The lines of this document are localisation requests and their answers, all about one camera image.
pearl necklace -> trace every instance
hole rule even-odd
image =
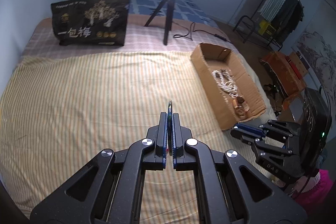
[[[212,76],[214,77],[217,85],[221,88],[221,90],[228,93],[232,98],[236,98],[238,96],[238,87],[228,70],[214,70],[212,72]]]

jewelry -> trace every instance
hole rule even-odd
[[[212,72],[212,76],[221,90],[228,93],[233,98],[232,105],[235,109],[235,112],[239,116],[245,116],[246,113],[250,110],[250,107],[242,96],[238,96],[238,87],[233,79],[233,76],[231,75],[231,71],[226,69],[221,69],[220,71],[214,70]]]
[[[233,77],[230,75],[228,70],[221,69],[214,70],[212,72],[212,76],[214,77],[217,85],[226,93],[228,93],[232,98],[238,96],[238,87],[236,82],[234,82]]]

tripod leg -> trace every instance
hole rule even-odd
[[[166,25],[165,25],[165,35],[163,38],[163,44],[168,44],[168,35],[169,31],[171,31],[171,26],[173,24],[173,17],[174,17],[174,7],[175,7],[175,0],[169,0],[167,6],[167,16],[166,16]]]
[[[151,21],[153,20],[154,17],[156,17],[157,13],[160,12],[160,10],[162,9],[162,7],[166,4],[168,0],[162,0],[159,5],[157,6],[157,8],[154,10],[154,12],[152,13],[151,17],[149,18],[149,20],[147,20],[145,27],[148,27],[148,25],[151,23]]]

blue checkered bedspread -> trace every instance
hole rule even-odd
[[[130,0],[130,14],[151,15],[161,0]],[[165,5],[158,15],[165,16],[167,5]],[[212,27],[217,24],[207,17],[191,0],[176,0],[174,18],[183,19],[197,23],[203,23]]]

black snack bag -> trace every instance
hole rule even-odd
[[[51,4],[60,45],[125,43],[129,0],[67,0]]]

